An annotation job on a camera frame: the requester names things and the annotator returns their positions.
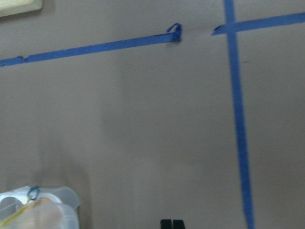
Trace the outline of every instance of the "black object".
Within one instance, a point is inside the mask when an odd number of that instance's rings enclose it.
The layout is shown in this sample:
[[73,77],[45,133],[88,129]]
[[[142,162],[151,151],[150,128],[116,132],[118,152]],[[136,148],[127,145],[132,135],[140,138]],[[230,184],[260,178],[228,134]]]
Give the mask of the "black object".
[[173,223],[171,219],[162,219],[161,229],[185,229],[183,220],[174,219]]

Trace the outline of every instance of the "blue painter's tape strip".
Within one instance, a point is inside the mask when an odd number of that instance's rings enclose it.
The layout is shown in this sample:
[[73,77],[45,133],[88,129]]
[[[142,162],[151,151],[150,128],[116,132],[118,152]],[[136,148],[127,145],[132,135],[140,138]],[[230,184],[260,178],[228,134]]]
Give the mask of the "blue painter's tape strip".
[[212,35],[225,34],[229,31],[241,32],[247,30],[257,30],[275,26],[291,25],[305,22],[305,13],[296,13],[278,17],[264,18],[253,21],[243,21],[237,23],[227,23],[218,26]]
[[[227,24],[234,24],[234,3],[233,0],[224,0],[224,8]],[[254,211],[252,204],[250,169],[248,161],[248,148],[246,128],[244,122],[244,103],[240,80],[239,56],[237,35],[235,31],[227,33],[229,60],[231,70],[231,82],[234,102],[235,128],[238,149],[239,172],[241,178],[241,189],[243,195],[243,208],[246,223],[249,229],[255,229]]]
[[45,60],[51,60],[51,59],[58,59],[58,58],[64,58],[64,57],[69,57],[69,56],[84,55],[84,54],[90,54],[90,53],[95,53],[95,52],[105,52],[105,51],[127,49],[127,48],[131,48],[131,47],[145,46],[145,45],[151,45],[151,44],[175,42],[175,41],[179,41],[181,38],[182,26],[180,24],[176,23],[176,24],[172,25],[167,30],[167,32],[168,33],[165,33],[165,34],[148,36],[148,37],[134,38],[134,39],[129,39],[129,40],[117,41],[117,42],[109,42],[109,43],[89,45],[89,46],[84,46],[84,47],[79,47],[79,48],[39,53],[39,54],[35,54],[35,55],[30,55],[25,59],[23,59],[23,57],[21,57],[21,56],[18,56],[16,58],[0,60],[0,67],[22,64],[22,63],[31,63],[31,62],[45,61]]

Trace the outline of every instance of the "yellow string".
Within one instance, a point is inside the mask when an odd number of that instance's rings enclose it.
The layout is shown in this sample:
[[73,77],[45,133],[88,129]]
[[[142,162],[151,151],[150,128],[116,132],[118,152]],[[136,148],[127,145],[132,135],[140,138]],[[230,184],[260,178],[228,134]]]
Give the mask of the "yellow string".
[[11,221],[12,219],[16,218],[18,215],[20,215],[22,212],[24,212],[24,210],[28,207],[28,204],[30,202],[30,200],[32,199],[32,196],[29,197],[27,203],[25,205],[22,206],[22,208],[20,208],[17,212],[15,212],[14,214],[10,215],[9,217],[5,218],[1,223],[0,223],[0,228],[4,227],[9,221]]

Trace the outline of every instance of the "beige object in container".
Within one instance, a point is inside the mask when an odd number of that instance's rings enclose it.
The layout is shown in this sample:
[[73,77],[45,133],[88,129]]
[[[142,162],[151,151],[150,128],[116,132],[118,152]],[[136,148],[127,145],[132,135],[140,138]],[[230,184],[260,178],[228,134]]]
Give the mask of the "beige object in container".
[[0,17],[41,8],[42,0],[0,0]]

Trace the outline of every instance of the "white object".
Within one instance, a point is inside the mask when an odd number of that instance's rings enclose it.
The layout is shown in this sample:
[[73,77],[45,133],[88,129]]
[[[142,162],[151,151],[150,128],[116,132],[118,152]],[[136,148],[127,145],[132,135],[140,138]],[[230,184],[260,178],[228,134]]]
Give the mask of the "white object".
[[[0,221],[17,212],[28,200],[30,187],[25,186],[12,191],[0,193]],[[45,214],[57,215],[59,219],[44,221],[44,229],[78,229],[77,208],[80,199],[77,194],[69,187],[60,188],[40,188],[39,198],[47,198],[50,203],[42,204],[28,212],[22,213],[22,217],[16,217],[12,222],[17,228],[27,228],[35,223],[34,219],[44,219]]]
[[41,8],[42,0],[0,0],[0,17]]

